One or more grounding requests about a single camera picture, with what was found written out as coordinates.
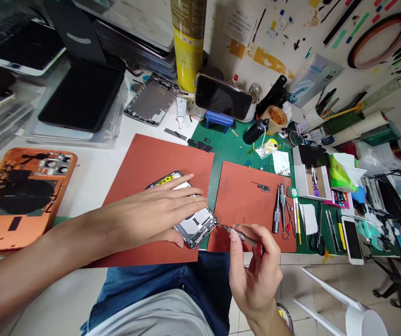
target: paper roll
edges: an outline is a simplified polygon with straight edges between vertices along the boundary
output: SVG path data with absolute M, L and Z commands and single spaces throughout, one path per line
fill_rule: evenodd
M 357 124 L 354 124 L 353 126 L 348 127 L 339 133 L 336 133 L 334 135 L 334 142 L 331 144 L 331 146 L 336 147 L 347 141 L 354 140 L 360 137 L 363 133 L 371 131 L 372 129 L 375 129 L 387 123 L 388 119 L 384 113 L 382 113 L 381 111 L 372 113 Z

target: spray can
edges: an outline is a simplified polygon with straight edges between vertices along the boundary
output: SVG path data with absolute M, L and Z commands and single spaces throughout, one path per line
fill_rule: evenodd
M 207 0 L 171 0 L 177 79 L 191 93 L 202 67 L 206 12 Z
M 251 128 L 242 136 L 244 142 L 248 145 L 253 144 L 260 136 L 269 129 L 269 119 L 258 119 Z

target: transparent plastic container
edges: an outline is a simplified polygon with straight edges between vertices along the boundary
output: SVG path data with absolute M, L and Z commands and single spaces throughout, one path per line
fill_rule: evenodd
M 0 106 L 0 150 L 16 137 L 16 132 L 25 125 L 34 107 L 31 102 L 39 97 L 38 86 L 17 79 L 10 88 L 15 98 Z
M 49 83 L 47 83 L 48 88 L 26 125 L 23 137 L 27 142 L 35 144 L 104 149 L 114 148 L 120 130 L 123 110 L 129 93 L 129 84 L 127 79 L 123 80 L 109 114 L 99 132 L 90 133 L 65 127 L 52 126 L 44 124 L 38 120 L 38 115 L 42 111 L 46 102 L 55 92 L 69 68 L 70 65 L 67 62 L 64 62 L 62 66 L 60 66 L 60 69 L 56 69 L 56 75 L 50 77 Z

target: orange phone housing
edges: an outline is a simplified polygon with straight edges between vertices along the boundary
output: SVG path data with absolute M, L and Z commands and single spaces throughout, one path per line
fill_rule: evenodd
M 75 169 L 71 152 L 13 148 L 0 163 L 0 254 L 16 252 L 52 225 Z

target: black smartphone screen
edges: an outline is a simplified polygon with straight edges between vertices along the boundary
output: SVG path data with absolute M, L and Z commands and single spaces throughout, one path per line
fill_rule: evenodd
M 38 118 L 46 124 L 98 132 L 123 77 L 118 69 L 79 61 L 70 68 Z
M 200 75 L 197 79 L 196 105 L 217 113 L 244 120 L 252 96 Z
M 358 232 L 354 222 L 344 221 L 345 232 L 348 243 L 348 251 L 351 259 L 363 259 L 362 250 L 359 245 Z

